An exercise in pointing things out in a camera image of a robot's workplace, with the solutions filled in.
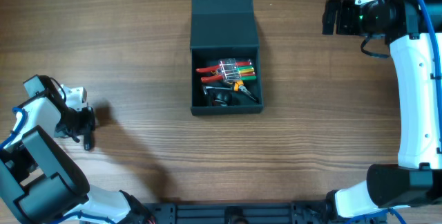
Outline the dark green box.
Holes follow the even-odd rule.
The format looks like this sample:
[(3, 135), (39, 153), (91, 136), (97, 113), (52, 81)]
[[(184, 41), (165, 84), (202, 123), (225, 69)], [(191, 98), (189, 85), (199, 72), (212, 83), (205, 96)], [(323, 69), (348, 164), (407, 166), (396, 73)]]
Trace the dark green box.
[[(260, 71), (260, 44), (253, 0), (191, 0), (191, 84), (193, 115), (226, 115), (259, 113), (263, 109), (262, 80)], [(250, 100), (240, 92), (232, 94), (231, 106), (212, 106), (210, 91), (202, 92), (202, 85), (229, 87), (219, 81), (203, 84), (197, 68), (215, 66), (221, 59), (238, 61), (250, 59), (256, 72), (256, 80), (244, 85), (257, 98)]]

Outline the black orange needle-nose pliers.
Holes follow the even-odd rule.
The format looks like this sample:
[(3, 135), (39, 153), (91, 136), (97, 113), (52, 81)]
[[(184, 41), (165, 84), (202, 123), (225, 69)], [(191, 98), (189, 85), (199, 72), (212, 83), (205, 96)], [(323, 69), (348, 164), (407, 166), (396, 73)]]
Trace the black orange needle-nose pliers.
[(221, 81), (230, 86), (235, 92), (243, 93), (250, 100), (258, 102), (258, 98), (244, 85), (245, 81), (253, 80), (256, 80), (256, 73), (251, 68), (230, 71), (222, 71), (218, 69), (216, 72), (213, 72), (212, 76), (206, 78), (206, 81), (210, 82)]

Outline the red handled pruning shears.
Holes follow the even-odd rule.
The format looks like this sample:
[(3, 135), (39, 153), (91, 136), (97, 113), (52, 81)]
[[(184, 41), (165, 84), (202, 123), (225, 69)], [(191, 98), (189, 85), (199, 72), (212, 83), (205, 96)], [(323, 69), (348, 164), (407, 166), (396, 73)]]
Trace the red handled pruning shears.
[(224, 79), (224, 75), (220, 72), (220, 65), (197, 68), (196, 73), (201, 75), (200, 81), (203, 84), (219, 82)]

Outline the chrome socket wrench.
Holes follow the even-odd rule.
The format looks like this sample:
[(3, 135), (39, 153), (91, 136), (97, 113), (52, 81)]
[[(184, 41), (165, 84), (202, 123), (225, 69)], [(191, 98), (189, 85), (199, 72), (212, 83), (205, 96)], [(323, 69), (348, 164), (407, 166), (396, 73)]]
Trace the chrome socket wrench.
[(208, 95), (210, 91), (232, 91), (232, 88), (202, 85), (202, 92), (205, 95)]

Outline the black tape measure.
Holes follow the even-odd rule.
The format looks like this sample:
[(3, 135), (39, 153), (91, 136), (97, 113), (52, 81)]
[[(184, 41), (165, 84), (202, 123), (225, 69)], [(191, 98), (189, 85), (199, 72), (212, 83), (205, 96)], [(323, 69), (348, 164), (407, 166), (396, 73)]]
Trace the black tape measure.
[(233, 96), (226, 91), (217, 91), (211, 95), (212, 106), (231, 106)]

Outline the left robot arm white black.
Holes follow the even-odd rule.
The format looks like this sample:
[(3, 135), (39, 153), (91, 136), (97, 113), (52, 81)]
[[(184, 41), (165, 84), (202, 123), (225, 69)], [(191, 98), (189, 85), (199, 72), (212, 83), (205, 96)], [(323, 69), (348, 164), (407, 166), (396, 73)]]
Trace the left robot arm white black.
[(1, 199), (20, 223), (155, 223), (134, 196), (90, 185), (55, 138), (84, 137), (95, 130), (85, 95), (46, 75), (23, 83), (29, 98), (13, 108), (17, 121), (1, 143)]

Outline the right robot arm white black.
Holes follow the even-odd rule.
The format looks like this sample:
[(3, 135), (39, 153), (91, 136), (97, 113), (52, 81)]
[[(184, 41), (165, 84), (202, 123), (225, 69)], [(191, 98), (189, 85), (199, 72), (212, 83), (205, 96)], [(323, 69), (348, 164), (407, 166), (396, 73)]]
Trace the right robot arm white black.
[(354, 223), (398, 209), (441, 203), (441, 0), (328, 0), (326, 35), (382, 38), (398, 80), (398, 161), (330, 192), (328, 221)]

